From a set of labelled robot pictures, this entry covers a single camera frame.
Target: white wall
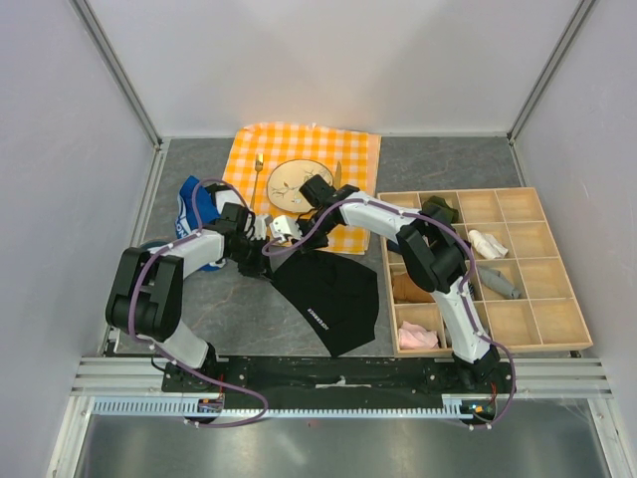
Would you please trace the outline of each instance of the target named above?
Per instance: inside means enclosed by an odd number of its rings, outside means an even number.
[[[576,0],[92,0],[164,135],[513,123]]]
[[[637,4],[597,2],[519,148],[637,443]]]
[[[0,475],[44,476],[152,158],[66,0],[0,15]]]

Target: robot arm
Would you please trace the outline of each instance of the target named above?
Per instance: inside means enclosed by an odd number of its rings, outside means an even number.
[[[179,361],[208,373],[216,363],[214,348],[180,319],[183,280],[203,265],[226,258],[237,262],[244,275],[269,277],[269,261],[262,254],[268,225],[275,238],[303,240],[304,247],[318,248],[327,245],[327,234],[341,224],[363,227],[396,242],[411,279],[438,304],[451,336],[454,360],[467,373],[467,380],[481,381],[491,372],[500,358],[496,349],[481,339],[486,333],[480,321],[475,321],[475,328],[472,325],[471,318],[478,314],[469,291],[461,287],[467,270],[461,247],[437,227],[403,215],[423,214],[451,226],[441,210],[401,209],[403,214],[396,214],[396,206],[350,185],[335,190],[320,176],[307,181],[301,193],[317,210],[308,220],[280,216],[272,221],[270,216],[255,216],[248,208],[226,201],[219,219],[189,242],[167,251],[144,281],[134,314],[136,333],[152,339]],[[333,207],[344,199],[346,203]],[[150,254],[137,248],[124,251],[113,282],[106,320],[126,333],[132,292]]]
[[[147,274],[135,307],[135,333],[152,340],[171,357],[207,373],[214,368],[216,354],[212,345],[197,337],[181,321],[183,281],[209,263],[231,259],[239,263],[242,274],[267,276],[268,264],[261,254],[266,244],[269,215],[256,216],[248,208],[217,193],[221,217],[196,232],[192,240],[161,254]],[[154,249],[128,248],[119,261],[106,305],[106,321],[126,333],[133,289],[144,264]]]
[[[289,220],[276,218],[271,225],[275,237],[303,239],[321,219],[305,247],[326,246],[327,234],[339,224],[362,227],[397,243],[411,279],[421,289],[430,292],[438,304],[451,336],[456,362],[468,369],[474,379],[480,379],[493,368],[499,360],[498,352],[481,338],[487,333],[477,320],[478,313],[467,284],[461,286],[467,272],[467,258],[461,247],[438,227],[403,215],[425,215],[451,228],[440,208],[432,206],[424,211],[400,208],[401,213],[396,214],[397,206],[375,199],[352,186],[336,191],[320,176],[306,182],[301,193],[317,212],[307,221],[298,221],[297,227]],[[342,200],[346,202],[327,212]]]

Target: brown cloth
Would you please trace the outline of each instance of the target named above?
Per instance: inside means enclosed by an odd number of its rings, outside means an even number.
[[[392,294],[395,301],[405,301],[413,303],[433,303],[434,298],[427,291],[420,289],[409,274],[400,274],[392,278]]]

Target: white cloth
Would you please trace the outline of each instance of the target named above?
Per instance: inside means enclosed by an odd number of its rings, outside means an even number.
[[[483,234],[476,229],[469,231],[471,245],[485,259],[502,259],[509,249],[498,242],[492,234]]]

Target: pink cloth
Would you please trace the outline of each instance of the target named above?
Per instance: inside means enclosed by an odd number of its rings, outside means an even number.
[[[398,346],[401,349],[439,349],[438,333],[403,321],[398,329]]]

